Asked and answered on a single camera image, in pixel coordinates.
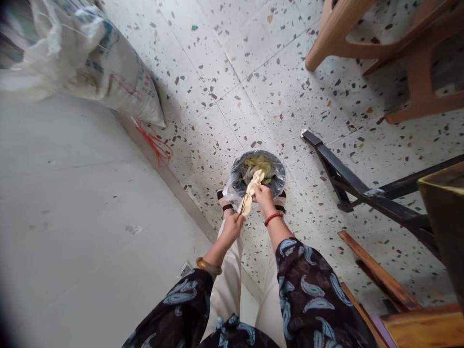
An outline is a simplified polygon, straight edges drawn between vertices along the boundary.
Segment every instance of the foot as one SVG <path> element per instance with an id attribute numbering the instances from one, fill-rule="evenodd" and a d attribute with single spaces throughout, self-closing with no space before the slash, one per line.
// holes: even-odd
<path id="1" fill-rule="evenodd" d="M 232 204 L 224 198 L 221 189 L 217 191 L 217 202 L 222 207 L 222 211 L 224 212 L 224 219 L 235 213 Z"/>
<path id="2" fill-rule="evenodd" d="M 274 199 L 274 205 L 275 208 L 282 212 L 283 214 L 286 213 L 285 210 L 285 201 L 287 200 L 287 195 L 285 194 L 285 190 L 282 191 L 281 194 L 279 194 L 275 199 Z"/>

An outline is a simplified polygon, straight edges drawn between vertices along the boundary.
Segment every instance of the white wall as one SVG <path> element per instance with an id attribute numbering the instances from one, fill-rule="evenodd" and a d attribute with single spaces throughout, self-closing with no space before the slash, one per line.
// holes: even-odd
<path id="1" fill-rule="evenodd" d="M 0 96 L 1 288 L 22 346 L 121 346 L 210 245 L 107 109 Z"/>

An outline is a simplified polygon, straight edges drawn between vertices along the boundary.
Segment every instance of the black metal chair frame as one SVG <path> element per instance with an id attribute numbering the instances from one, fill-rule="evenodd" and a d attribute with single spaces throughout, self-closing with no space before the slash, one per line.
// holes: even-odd
<path id="1" fill-rule="evenodd" d="M 301 137 L 314 148 L 322 162 L 322 166 L 329 176 L 335 193 L 340 200 L 340 203 L 337 205 L 340 210 L 349 213 L 352 212 L 353 208 L 357 205 L 366 203 L 388 218 L 399 223 L 401 226 L 407 228 L 440 259 L 440 251 L 438 250 L 428 215 L 419 214 L 395 202 L 394 199 L 417 191 L 417 181 L 420 178 L 464 161 L 464 155 L 454 157 L 379 188 L 369 188 L 324 145 L 321 139 L 308 130 L 304 131 Z M 356 197 L 356 200 L 351 202 L 347 193 Z"/>

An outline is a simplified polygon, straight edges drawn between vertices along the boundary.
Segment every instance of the bracelet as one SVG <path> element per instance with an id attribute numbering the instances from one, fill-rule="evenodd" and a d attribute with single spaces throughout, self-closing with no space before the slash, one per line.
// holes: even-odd
<path id="1" fill-rule="evenodd" d="M 277 216 L 283 218 L 284 215 L 281 213 L 272 214 L 266 219 L 266 221 L 264 222 L 264 225 L 267 227 L 267 225 L 269 225 L 269 221 L 271 221 L 273 218 L 276 218 Z"/>
<path id="2" fill-rule="evenodd" d="M 207 263 L 203 260 L 203 258 L 197 258 L 197 266 L 200 269 L 207 271 L 212 276 L 218 276 L 222 273 L 222 268 Z"/>

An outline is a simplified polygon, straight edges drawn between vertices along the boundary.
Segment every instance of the woman's left hand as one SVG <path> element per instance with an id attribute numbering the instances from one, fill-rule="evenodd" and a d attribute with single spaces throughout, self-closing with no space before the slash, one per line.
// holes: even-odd
<path id="1" fill-rule="evenodd" d="M 224 229 L 217 241 L 226 245 L 227 249 L 229 249 L 236 239 L 240 237 L 240 231 L 245 221 L 245 217 L 239 213 L 229 216 L 224 223 Z"/>

